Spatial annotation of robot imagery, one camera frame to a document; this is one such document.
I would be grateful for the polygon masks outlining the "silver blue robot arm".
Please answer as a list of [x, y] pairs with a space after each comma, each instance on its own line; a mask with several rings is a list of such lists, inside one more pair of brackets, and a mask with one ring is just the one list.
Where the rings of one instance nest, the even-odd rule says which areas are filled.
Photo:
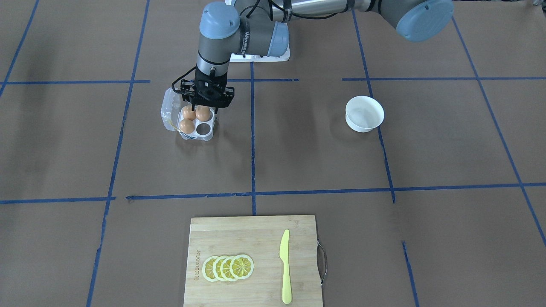
[[437, 35], [452, 19], [451, 0], [232, 0], [207, 4], [199, 24], [194, 80], [179, 78], [176, 93], [191, 107], [228, 107], [235, 90], [227, 86], [231, 56], [281, 57], [289, 47], [288, 23], [324, 20], [358, 10], [382, 16], [408, 41]]

